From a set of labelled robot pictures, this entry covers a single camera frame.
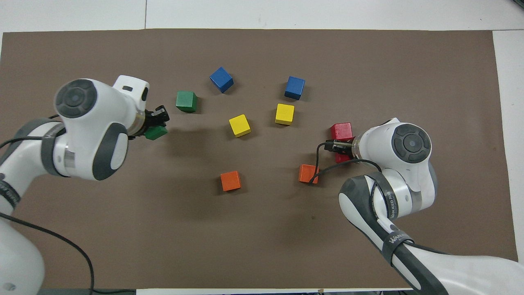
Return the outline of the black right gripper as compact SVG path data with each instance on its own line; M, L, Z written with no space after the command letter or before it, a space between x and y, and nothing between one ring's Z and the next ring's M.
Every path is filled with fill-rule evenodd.
M325 150L335 153L352 153L352 141L341 141L337 139L326 140Z

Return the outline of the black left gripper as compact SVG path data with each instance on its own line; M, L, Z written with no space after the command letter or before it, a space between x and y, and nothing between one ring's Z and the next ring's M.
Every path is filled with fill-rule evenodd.
M165 106L158 106L155 111L145 110L145 120L137 134L145 135L153 127L166 127L166 122L169 120L170 116Z

